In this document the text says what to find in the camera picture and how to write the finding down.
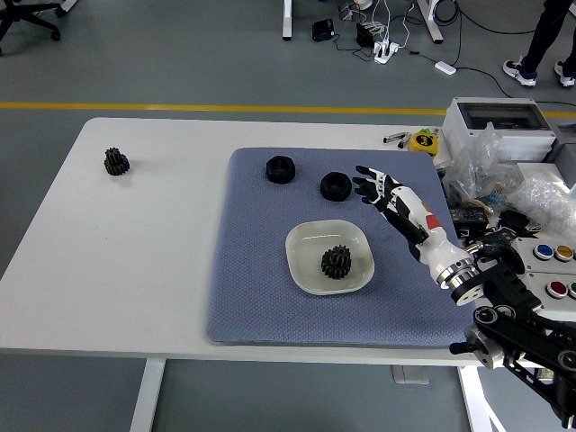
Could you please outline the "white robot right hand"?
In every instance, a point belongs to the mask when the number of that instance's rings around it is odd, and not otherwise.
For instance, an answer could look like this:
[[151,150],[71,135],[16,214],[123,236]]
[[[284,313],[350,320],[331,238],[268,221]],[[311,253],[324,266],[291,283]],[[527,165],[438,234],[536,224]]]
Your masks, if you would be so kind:
[[473,262],[471,254],[447,238],[440,221],[409,187],[391,175],[357,166],[353,182],[362,202],[371,204],[409,243],[410,253],[428,266],[439,283],[448,268],[462,268]]

